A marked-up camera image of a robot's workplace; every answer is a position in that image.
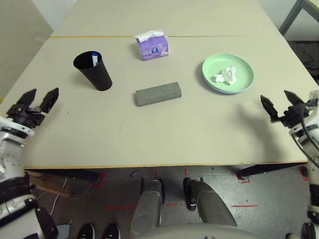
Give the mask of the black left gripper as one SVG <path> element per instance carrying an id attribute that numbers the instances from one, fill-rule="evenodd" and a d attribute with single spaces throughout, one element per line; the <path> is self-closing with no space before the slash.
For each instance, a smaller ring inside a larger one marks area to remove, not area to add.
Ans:
<path id="1" fill-rule="evenodd" d="M 41 105 L 35 109 L 30 108 L 30 105 L 34 101 L 36 89 L 25 92 L 15 105 L 12 105 L 6 112 L 7 117 L 12 119 L 13 122 L 26 126 L 28 128 L 35 128 L 40 126 L 45 115 L 43 113 L 49 113 L 59 97 L 59 88 L 55 88 L 49 91 L 42 100 Z"/>

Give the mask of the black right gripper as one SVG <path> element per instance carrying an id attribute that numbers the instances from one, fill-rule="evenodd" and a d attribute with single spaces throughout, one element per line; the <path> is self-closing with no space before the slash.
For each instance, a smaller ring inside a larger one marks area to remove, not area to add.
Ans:
<path id="1" fill-rule="evenodd" d="M 284 90 L 284 93 L 291 103 L 282 117 L 278 117 L 278 112 L 274 108 L 274 104 L 265 96 L 261 95 L 260 100 L 264 110 L 270 116 L 271 122 L 280 121 L 285 127 L 293 128 L 300 124 L 302 119 L 309 116 L 309 110 L 304 105 L 304 101 L 295 93 Z"/>

